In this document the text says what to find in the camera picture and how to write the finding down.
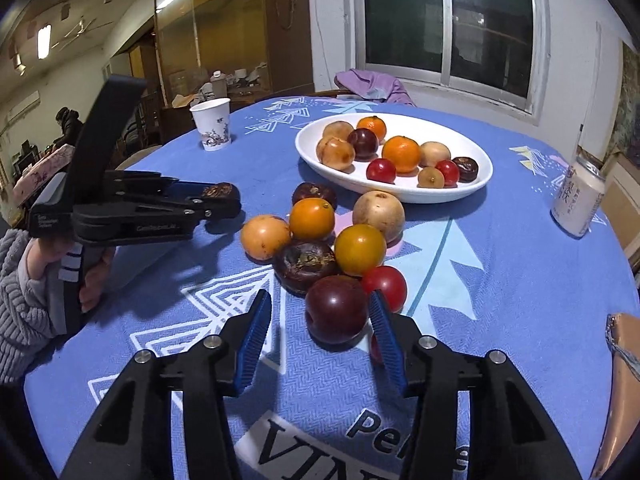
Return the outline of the person's left hand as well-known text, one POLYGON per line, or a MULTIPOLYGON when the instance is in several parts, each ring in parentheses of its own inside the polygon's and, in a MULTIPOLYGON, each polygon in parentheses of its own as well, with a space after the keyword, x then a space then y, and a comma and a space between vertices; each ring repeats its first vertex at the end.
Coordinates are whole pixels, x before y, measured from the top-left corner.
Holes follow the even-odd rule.
MULTIPOLYGON (((28 276, 32 280, 40 280, 47 266, 60 261, 74 244, 70 237, 35 238, 26 256, 28 276)), ((114 255, 113 247, 104 249, 100 260, 85 273, 85 285, 79 293, 82 312, 89 312, 100 302, 114 255)))

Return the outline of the grey knitted sleeve forearm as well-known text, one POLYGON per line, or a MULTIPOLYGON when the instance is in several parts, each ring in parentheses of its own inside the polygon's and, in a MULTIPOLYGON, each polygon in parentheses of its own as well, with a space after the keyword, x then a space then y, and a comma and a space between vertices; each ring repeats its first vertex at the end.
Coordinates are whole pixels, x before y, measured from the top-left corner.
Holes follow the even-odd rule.
POLYGON ((54 337, 47 281, 27 273, 32 242, 26 231, 6 231, 1 239, 1 385, 16 384, 36 355, 54 337))

